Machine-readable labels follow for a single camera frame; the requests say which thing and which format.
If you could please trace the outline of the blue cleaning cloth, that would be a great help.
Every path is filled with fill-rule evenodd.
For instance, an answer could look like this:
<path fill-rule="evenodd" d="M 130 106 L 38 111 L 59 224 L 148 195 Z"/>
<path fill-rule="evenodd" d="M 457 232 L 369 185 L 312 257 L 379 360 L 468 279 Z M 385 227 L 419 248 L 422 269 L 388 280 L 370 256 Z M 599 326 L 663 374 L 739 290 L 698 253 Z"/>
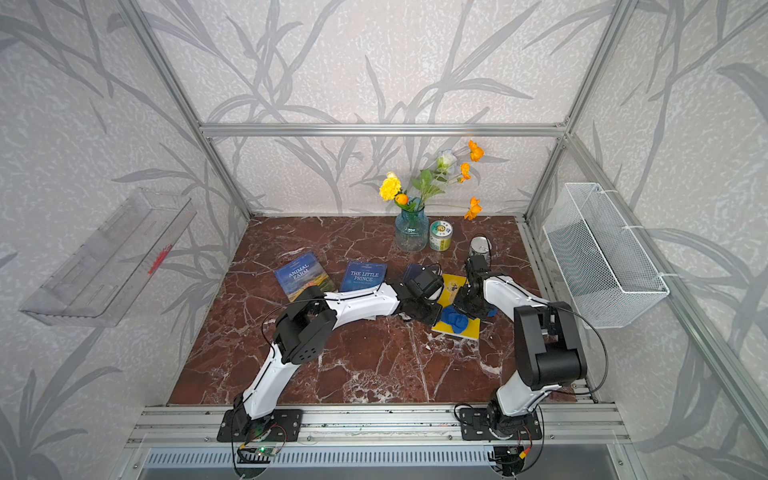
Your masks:
<path fill-rule="evenodd" d="M 444 307 L 441 313 L 440 325 L 453 334 L 463 334 L 470 326 L 470 319 L 457 311 L 453 306 Z"/>

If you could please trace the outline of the yellow cover book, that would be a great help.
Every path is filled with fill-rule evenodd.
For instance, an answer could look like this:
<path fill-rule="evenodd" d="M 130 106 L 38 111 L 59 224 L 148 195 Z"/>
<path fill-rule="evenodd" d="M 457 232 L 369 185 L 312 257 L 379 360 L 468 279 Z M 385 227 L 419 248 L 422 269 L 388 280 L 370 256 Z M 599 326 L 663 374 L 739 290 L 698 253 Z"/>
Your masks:
<path fill-rule="evenodd" d="M 467 279 L 462 276 L 444 274 L 444 288 L 437 300 L 442 306 L 440 317 L 437 323 L 431 328 L 433 332 L 443 333 L 454 337 L 460 337 L 469 340 L 478 340 L 480 334 L 480 319 L 469 318 L 460 313 L 453 302 L 459 289 L 464 286 Z"/>

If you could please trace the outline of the blue Little Prince book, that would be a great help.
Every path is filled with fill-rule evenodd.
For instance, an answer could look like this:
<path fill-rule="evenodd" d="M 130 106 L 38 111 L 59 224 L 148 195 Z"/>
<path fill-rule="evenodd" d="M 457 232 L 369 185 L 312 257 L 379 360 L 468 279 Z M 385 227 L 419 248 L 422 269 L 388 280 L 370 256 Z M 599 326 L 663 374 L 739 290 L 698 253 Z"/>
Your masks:
<path fill-rule="evenodd" d="M 350 292 L 379 286 L 385 279 L 387 265 L 350 261 L 347 265 L 340 292 Z"/>

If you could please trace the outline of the blue landscape cover book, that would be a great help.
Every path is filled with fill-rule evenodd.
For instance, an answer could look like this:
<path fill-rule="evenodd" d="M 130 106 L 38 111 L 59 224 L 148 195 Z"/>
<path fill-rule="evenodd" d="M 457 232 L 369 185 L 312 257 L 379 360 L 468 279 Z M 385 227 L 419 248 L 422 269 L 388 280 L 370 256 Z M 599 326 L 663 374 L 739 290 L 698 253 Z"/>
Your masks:
<path fill-rule="evenodd" d="M 312 252 L 277 269 L 275 276 L 290 302 L 312 286 L 319 287 L 323 292 L 336 290 L 334 282 Z"/>

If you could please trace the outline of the dark navy book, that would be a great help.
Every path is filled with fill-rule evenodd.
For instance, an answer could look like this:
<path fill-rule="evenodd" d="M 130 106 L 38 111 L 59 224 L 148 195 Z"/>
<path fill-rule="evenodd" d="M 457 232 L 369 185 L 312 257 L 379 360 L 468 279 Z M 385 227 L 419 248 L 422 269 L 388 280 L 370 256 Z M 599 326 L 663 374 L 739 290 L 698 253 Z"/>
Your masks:
<path fill-rule="evenodd" d="M 425 271 L 425 267 L 419 264 L 410 264 L 407 266 L 403 275 L 403 282 L 413 280 Z"/>

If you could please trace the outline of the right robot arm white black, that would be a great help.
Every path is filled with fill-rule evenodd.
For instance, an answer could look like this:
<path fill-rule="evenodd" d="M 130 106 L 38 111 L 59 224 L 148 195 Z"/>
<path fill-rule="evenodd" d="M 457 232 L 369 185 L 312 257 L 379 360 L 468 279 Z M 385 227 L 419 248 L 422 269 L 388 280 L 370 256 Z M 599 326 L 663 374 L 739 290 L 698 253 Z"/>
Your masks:
<path fill-rule="evenodd" d="M 565 302 L 548 302 L 495 274 L 484 256 L 465 263 L 467 283 L 453 302 L 457 311 L 472 318 L 503 313 L 513 322 L 516 371 L 499 387 L 486 409 L 491 435 L 505 439 L 534 420 L 534 410 L 552 392 L 586 377 L 577 321 Z"/>

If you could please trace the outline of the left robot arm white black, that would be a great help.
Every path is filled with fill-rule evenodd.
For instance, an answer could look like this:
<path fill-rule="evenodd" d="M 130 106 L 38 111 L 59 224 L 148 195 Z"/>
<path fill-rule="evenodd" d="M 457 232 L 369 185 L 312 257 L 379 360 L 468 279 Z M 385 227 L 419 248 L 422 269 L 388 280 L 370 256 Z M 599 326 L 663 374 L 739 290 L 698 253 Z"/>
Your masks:
<path fill-rule="evenodd" d="M 306 289 L 278 317 L 269 355 L 251 385 L 236 398 L 234 410 L 250 421 L 271 414 L 299 367 L 319 357 L 333 331 L 342 326 L 398 314 L 435 325 L 441 316 L 437 299 L 443 288 L 440 274 L 423 270 L 407 281 L 385 281 L 350 292 Z"/>

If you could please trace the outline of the open silver tin can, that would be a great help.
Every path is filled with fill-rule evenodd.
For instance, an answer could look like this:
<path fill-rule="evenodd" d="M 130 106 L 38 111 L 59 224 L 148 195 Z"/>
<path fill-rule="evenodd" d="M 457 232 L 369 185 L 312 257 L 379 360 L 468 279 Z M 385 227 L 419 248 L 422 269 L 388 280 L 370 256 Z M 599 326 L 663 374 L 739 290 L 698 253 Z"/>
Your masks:
<path fill-rule="evenodd" d="M 486 262 L 491 261 L 492 245 L 486 236 L 476 236 L 470 241 L 470 256 L 482 256 Z"/>

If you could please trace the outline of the green labelled tin can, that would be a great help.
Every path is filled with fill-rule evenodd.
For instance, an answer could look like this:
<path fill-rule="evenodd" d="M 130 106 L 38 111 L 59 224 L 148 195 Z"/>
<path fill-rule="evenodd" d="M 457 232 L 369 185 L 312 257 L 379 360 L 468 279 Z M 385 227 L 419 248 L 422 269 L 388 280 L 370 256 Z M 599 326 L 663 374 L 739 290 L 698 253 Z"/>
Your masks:
<path fill-rule="evenodd" d="M 436 220 L 429 229 L 429 245 L 434 251 L 444 252 L 451 244 L 453 226 L 445 220 Z"/>

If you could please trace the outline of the glass vase with flowers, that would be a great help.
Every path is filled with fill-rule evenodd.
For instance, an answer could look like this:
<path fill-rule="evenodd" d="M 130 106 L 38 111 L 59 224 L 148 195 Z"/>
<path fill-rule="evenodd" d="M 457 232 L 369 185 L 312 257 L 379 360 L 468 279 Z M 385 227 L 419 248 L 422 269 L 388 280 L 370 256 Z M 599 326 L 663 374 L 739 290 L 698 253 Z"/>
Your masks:
<path fill-rule="evenodd" d="M 434 206 L 457 208 L 456 201 L 438 201 L 433 198 L 450 192 L 455 185 L 468 182 L 471 176 L 471 164 L 485 156 L 484 150 L 472 140 L 468 141 L 469 153 L 461 157 L 451 149 L 437 153 L 436 158 L 411 179 L 405 187 L 394 172 L 389 172 L 383 180 L 379 195 L 385 201 L 400 209 L 395 218 L 395 244 L 404 252 L 419 252 L 429 240 L 430 222 L 426 207 L 429 202 Z"/>

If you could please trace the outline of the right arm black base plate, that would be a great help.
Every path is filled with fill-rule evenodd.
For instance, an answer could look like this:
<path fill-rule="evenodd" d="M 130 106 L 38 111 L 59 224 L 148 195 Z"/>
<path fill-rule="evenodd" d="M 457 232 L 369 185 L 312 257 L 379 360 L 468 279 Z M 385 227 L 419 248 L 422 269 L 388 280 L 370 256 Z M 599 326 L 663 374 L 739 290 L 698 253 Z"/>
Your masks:
<path fill-rule="evenodd" d="M 535 413 L 506 416 L 487 408 L 461 406 L 458 415 L 465 441 L 538 441 L 543 438 L 541 421 Z"/>

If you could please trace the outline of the aluminium front rail frame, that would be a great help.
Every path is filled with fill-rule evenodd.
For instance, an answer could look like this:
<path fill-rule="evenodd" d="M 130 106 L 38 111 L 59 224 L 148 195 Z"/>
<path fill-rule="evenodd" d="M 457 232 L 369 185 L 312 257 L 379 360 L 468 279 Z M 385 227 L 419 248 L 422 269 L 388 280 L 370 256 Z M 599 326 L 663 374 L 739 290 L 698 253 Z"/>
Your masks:
<path fill-rule="evenodd" d="M 450 404 L 300 405 L 299 446 L 454 446 L 464 443 Z M 216 447 L 226 406 L 147 407 L 128 447 Z M 626 444 L 616 405 L 544 403 L 537 410 L 547 445 Z"/>

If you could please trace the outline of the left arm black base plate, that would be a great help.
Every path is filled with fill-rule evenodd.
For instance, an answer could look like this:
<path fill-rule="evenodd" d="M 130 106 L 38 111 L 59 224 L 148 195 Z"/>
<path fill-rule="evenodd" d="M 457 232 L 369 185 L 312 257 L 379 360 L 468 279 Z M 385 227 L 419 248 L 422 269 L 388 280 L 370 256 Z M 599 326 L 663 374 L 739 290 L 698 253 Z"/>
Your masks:
<path fill-rule="evenodd" d="M 244 409 L 227 410 L 217 433 L 220 443 L 296 442 L 302 422 L 301 409 L 276 409 L 252 419 Z"/>

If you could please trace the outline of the clear plastic wall shelf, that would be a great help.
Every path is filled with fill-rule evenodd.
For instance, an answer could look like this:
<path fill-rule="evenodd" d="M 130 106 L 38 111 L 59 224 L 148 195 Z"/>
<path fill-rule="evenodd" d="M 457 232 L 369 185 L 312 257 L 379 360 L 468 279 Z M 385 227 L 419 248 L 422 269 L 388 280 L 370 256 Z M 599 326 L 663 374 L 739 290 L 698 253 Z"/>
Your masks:
<path fill-rule="evenodd" d="M 195 215 L 188 196 L 134 190 L 20 311 L 49 326 L 118 325 Z"/>

